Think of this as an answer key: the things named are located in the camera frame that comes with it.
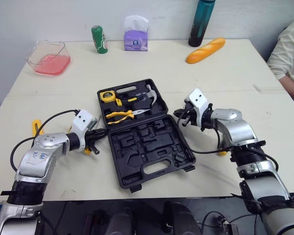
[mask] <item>green soda can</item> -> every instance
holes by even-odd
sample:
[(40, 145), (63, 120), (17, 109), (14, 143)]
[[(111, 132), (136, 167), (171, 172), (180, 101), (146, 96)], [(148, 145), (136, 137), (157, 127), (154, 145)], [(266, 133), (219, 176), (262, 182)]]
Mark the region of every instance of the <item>green soda can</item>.
[(104, 36), (103, 29), (100, 25), (95, 25), (92, 27), (92, 36), (94, 40), (95, 47), (99, 54), (104, 54), (108, 52), (107, 40)]

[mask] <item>tissue box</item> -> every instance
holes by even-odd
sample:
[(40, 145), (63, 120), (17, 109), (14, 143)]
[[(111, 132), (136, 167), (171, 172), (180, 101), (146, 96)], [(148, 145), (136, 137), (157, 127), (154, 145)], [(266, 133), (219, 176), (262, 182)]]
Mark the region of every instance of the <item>tissue box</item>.
[(148, 33), (137, 30), (130, 30), (124, 34), (125, 50), (148, 50)]

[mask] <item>pink liquid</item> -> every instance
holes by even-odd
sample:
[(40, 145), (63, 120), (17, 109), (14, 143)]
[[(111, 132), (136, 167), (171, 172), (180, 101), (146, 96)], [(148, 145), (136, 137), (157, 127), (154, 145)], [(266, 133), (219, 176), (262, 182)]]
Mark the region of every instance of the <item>pink liquid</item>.
[(34, 70), (37, 73), (59, 75), (63, 73), (70, 60), (71, 58), (69, 56), (46, 55), (42, 58), (39, 65), (37, 65)]

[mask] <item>toolbox latch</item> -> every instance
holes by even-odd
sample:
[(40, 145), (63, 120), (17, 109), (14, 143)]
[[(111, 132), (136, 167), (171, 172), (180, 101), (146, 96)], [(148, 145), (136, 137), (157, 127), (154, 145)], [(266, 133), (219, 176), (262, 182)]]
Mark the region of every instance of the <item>toolbox latch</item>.
[(189, 166), (183, 168), (183, 170), (185, 170), (186, 172), (189, 172), (189, 171), (191, 171), (191, 170), (195, 170), (195, 166), (193, 166), (193, 165), (189, 165)]
[(129, 188), (129, 190), (131, 190), (131, 193), (137, 192), (139, 190), (142, 190), (142, 185), (135, 185), (135, 186)]

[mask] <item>open tool case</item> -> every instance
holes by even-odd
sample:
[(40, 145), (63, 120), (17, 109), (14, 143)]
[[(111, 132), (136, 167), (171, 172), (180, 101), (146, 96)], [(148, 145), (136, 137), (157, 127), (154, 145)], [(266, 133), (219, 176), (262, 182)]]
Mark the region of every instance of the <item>open tool case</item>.
[[(147, 93), (147, 85), (151, 86), (157, 94), (153, 105), (153, 98), (145, 98), (138, 102), (118, 106), (116, 101), (103, 102), (100, 94), (114, 91), (116, 98), (129, 100), (137, 94)], [(155, 84), (151, 79), (133, 82), (121, 86), (107, 88), (97, 92), (101, 107), (102, 119), (109, 129), (108, 138), (113, 160), (122, 188), (129, 188), (131, 192), (142, 189), (141, 183), (183, 169), (195, 169), (196, 159), (192, 152), (185, 148), (174, 119), (167, 114), (168, 108), (161, 98)], [(107, 119), (106, 115), (112, 112), (150, 109), (135, 115), (133, 119), (127, 118), (118, 124), (108, 124), (124, 116)], [(147, 174), (144, 168), (158, 162), (168, 165), (167, 168)]]

